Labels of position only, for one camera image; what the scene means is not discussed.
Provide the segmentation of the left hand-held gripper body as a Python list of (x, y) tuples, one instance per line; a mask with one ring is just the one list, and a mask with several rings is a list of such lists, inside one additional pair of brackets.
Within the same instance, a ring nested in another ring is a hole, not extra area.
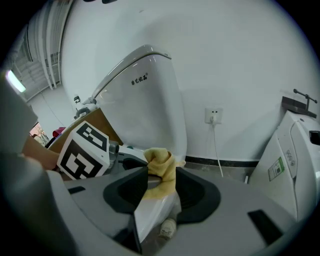
[(124, 171), (122, 160), (136, 155), (121, 152), (118, 142), (83, 121), (68, 135), (57, 166), (72, 180), (88, 179)]

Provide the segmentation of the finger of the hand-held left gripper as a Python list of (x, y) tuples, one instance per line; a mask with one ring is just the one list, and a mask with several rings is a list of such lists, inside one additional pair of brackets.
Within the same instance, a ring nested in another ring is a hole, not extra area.
[(131, 170), (134, 168), (143, 168), (146, 167), (148, 164), (145, 161), (135, 158), (124, 158), (122, 160), (122, 167), (124, 170)]

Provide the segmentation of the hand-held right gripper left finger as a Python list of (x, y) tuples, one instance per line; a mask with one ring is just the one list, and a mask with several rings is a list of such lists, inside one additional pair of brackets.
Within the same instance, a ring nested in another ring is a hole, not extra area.
[(96, 228), (123, 247), (142, 253), (134, 212), (148, 188), (146, 166), (64, 184)]

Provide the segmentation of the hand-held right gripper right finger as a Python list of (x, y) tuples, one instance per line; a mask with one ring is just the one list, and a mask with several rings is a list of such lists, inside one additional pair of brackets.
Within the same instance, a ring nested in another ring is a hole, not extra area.
[(174, 256), (275, 255), (298, 231), (285, 209), (242, 182), (178, 168), (176, 190)]

